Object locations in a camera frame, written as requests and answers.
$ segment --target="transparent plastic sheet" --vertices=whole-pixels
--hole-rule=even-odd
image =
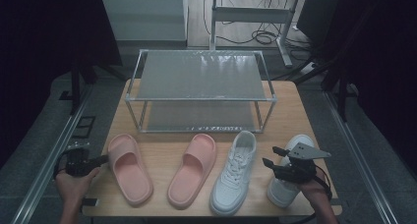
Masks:
[[[262,52],[143,50],[140,63],[126,97],[140,132],[261,132],[259,104],[276,102],[261,80]]]

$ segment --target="shoelace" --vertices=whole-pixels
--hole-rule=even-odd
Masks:
[[[237,186],[240,183],[240,179],[246,165],[247,161],[244,159],[242,154],[237,153],[230,161],[230,164],[227,166],[227,170],[224,176],[225,179]]]

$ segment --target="table top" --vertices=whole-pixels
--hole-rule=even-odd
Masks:
[[[194,133],[138,133],[134,121],[124,101],[129,81],[121,95],[102,154],[107,153],[107,146],[111,139],[119,134],[130,134],[138,142],[142,159],[153,182],[153,194],[139,207],[130,206],[116,183],[107,164],[101,166],[99,175],[93,180],[87,197],[98,198],[98,205],[84,206],[83,214],[87,216],[214,216],[209,208],[209,195],[213,184],[220,174],[226,161],[227,153],[234,138],[234,133],[209,133],[217,145],[216,162],[200,190],[193,204],[185,210],[177,210],[167,199],[169,184],[178,170],[182,154],[195,135]],[[267,188],[272,171],[265,167],[262,158],[268,158],[276,163],[280,157],[272,153],[273,146],[285,147],[289,140],[299,134],[316,138],[298,94],[292,82],[272,82],[278,98],[268,125],[262,134],[255,134],[257,139],[257,156],[252,171],[252,180],[248,195],[235,216],[283,216],[310,215],[313,209],[310,203],[299,194],[287,208],[275,206],[268,200]],[[316,160],[316,164],[327,170],[323,159]],[[333,189],[333,198],[337,193]],[[341,206],[334,205],[336,215],[341,213]]]

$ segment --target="gray floor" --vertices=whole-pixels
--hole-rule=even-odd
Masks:
[[[268,70],[272,76],[287,73],[278,50],[274,47],[264,49]],[[135,60],[136,56],[123,54],[127,60]],[[132,65],[115,67],[127,76],[131,75]],[[78,141],[89,142],[91,156],[101,153],[117,102],[124,83],[114,76],[95,68],[98,81],[92,87],[92,93],[86,105],[83,116],[95,116],[95,122],[86,140],[70,139],[69,143]],[[340,223],[389,223],[382,217],[381,207],[391,208],[396,221],[390,223],[415,223],[417,221],[417,186],[416,181],[402,164],[400,158],[393,152],[385,138],[369,121],[358,106],[355,97],[350,97],[346,103],[347,123],[341,126],[334,116],[334,109],[328,102],[328,97],[321,91],[320,82],[323,75],[298,86],[304,107],[315,132],[320,147],[332,154],[327,159],[327,165],[339,200],[343,207],[338,217]],[[59,100],[63,90],[70,89],[70,76],[57,78],[43,111],[39,114],[32,128],[22,143],[12,155],[8,163],[0,171],[0,223],[10,223],[21,202],[32,186],[46,157],[59,140],[62,130],[69,121],[71,102]],[[352,149],[352,139],[345,136],[346,127],[354,138],[354,145],[364,159],[357,160],[358,155]],[[361,171],[369,168],[370,174]],[[369,186],[369,180],[375,186]],[[56,223],[60,216],[61,200],[54,184],[50,181],[41,193],[41,199],[35,207],[30,223]],[[301,217],[281,218],[125,218],[114,217],[94,218],[94,223],[195,223],[196,221],[211,223],[285,223],[299,220]],[[88,217],[81,215],[82,223],[89,223]]]

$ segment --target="pink slide sandal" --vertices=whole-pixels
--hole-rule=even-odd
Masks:
[[[180,168],[168,188],[168,200],[178,209],[190,206],[199,194],[217,157],[215,142],[209,135],[193,137],[183,155]]]
[[[150,197],[153,186],[134,138],[116,136],[108,145],[108,162],[129,204],[136,206]]]

